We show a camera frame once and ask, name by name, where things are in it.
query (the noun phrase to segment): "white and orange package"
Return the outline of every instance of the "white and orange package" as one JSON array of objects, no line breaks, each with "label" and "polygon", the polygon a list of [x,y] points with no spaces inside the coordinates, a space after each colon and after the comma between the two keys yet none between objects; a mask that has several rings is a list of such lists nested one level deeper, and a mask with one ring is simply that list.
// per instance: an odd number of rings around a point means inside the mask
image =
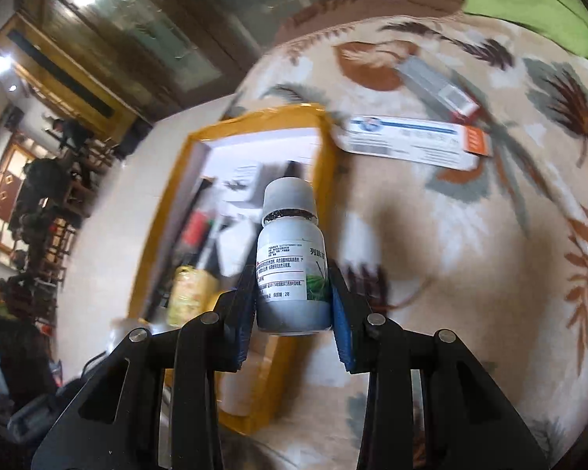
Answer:
[{"label": "white and orange package", "polygon": [[492,154],[490,137],[480,128],[395,116],[354,116],[345,129],[334,128],[334,138],[347,152],[454,170],[473,170],[478,156]]}]

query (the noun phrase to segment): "orange label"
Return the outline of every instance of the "orange label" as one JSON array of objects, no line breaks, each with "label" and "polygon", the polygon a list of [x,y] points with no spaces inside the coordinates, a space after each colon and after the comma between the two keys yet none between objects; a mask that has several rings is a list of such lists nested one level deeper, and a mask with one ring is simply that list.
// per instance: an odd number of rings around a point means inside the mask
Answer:
[{"label": "orange label", "polygon": [[477,127],[465,126],[464,150],[477,155],[490,155],[483,131]]}]

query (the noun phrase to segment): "white cap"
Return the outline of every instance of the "white cap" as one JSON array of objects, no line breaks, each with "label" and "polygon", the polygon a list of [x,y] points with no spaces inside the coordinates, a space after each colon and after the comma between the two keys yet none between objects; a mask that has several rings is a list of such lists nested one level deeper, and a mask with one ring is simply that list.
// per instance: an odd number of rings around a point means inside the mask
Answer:
[{"label": "white cap", "polygon": [[261,225],[265,226],[264,219],[267,215],[277,210],[294,208],[305,210],[312,214],[318,221],[316,204],[314,202],[314,191],[312,186],[303,179],[296,177],[283,177],[282,179],[273,180],[266,187],[263,197],[263,213],[261,215]]}]

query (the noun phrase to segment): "blue logo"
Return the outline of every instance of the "blue logo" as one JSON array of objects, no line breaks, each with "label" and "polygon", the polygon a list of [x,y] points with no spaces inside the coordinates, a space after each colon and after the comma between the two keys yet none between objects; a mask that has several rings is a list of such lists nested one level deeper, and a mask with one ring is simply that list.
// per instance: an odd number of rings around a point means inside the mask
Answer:
[{"label": "blue logo", "polygon": [[383,124],[381,123],[381,120],[379,118],[368,116],[362,119],[362,122],[359,124],[359,127],[361,127],[364,131],[377,132],[379,131],[379,129],[383,127]]}]

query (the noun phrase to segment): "blue stripe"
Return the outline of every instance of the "blue stripe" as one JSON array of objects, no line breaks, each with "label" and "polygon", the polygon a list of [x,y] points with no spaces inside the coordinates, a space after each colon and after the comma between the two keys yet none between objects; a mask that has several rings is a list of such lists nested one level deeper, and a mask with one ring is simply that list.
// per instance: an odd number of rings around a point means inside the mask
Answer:
[{"label": "blue stripe", "polygon": [[[363,120],[351,120],[351,122],[363,123]],[[379,122],[387,127],[401,127],[404,129],[417,129],[420,131],[441,132],[444,134],[457,134],[457,131],[453,131],[451,129],[440,129],[438,127],[429,127],[427,125],[416,125],[413,123],[384,122],[383,120],[380,120]]]}]

